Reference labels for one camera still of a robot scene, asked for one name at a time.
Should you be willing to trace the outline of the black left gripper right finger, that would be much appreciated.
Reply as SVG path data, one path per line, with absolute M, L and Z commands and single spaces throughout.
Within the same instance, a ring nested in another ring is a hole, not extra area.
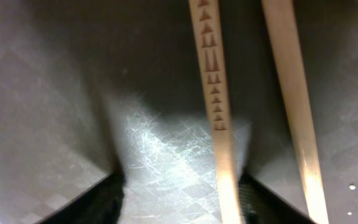
M 238 189 L 242 216 L 247 224 L 314 224 L 249 173 L 241 175 Z

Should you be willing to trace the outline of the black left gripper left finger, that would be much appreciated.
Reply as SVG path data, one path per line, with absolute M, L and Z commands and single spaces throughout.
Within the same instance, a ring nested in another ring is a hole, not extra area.
M 117 224 L 124 201 L 125 177 L 111 174 L 41 224 Z

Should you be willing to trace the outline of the plain wooden chopstick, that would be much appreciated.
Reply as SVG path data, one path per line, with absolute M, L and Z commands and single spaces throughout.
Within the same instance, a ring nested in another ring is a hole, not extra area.
M 292 0 L 262 0 L 309 217 L 328 224 L 318 147 Z

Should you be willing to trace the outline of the patterned wooden chopstick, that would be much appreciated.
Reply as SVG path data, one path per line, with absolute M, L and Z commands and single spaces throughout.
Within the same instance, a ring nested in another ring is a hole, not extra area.
M 222 222 L 244 223 L 239 203 L 236 159 L 218 0 L 189 0 L 207 117 L 211 126 Z

